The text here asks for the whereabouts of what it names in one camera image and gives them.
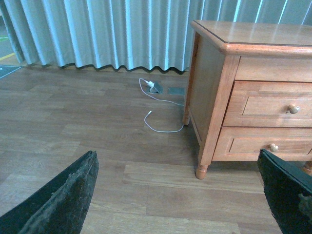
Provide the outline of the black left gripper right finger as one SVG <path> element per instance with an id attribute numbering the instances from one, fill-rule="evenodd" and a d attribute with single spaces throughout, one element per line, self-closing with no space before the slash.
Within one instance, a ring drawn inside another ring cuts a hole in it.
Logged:
<path id="1" fill-rule="evenodd" d="M 261 149 L 257 165 L 264 193 L 282 233 L 312 232 L 312 177 L 271 152 Z"/>

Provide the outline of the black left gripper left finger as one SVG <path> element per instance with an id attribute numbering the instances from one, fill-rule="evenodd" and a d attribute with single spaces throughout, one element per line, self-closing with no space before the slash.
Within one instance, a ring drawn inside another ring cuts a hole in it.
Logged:
<path id="1" fill-rule="evenodd" d="M 94 193 L 99 163 L 88 151 L 0 218 L 2 234 L 79 234 Z"/>

